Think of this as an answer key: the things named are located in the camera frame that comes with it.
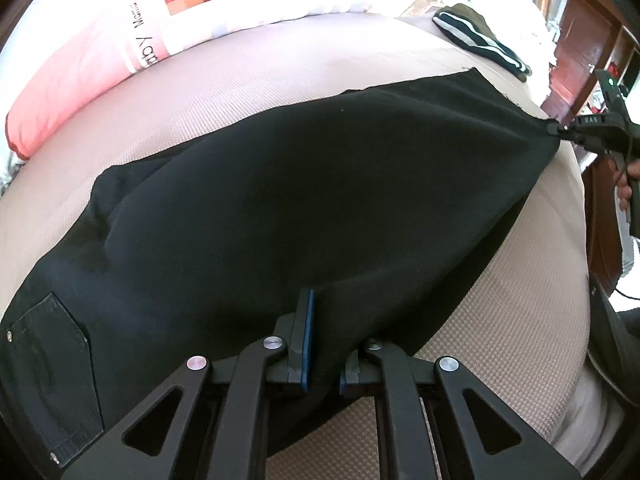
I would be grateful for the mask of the person's hand on gripper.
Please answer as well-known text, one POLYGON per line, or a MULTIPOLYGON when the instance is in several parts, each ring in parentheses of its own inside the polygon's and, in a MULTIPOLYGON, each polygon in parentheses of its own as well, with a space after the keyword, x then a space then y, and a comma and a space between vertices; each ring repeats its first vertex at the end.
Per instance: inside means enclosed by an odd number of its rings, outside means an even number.
POLYGON ((629 182, 640 178, 640 160, 632 162, 625 170, 619 170, 612 158, 608 160, 608 169, 612 171, 616 189, 618 208, 626 211, 631 197, 634 195, 629 182))

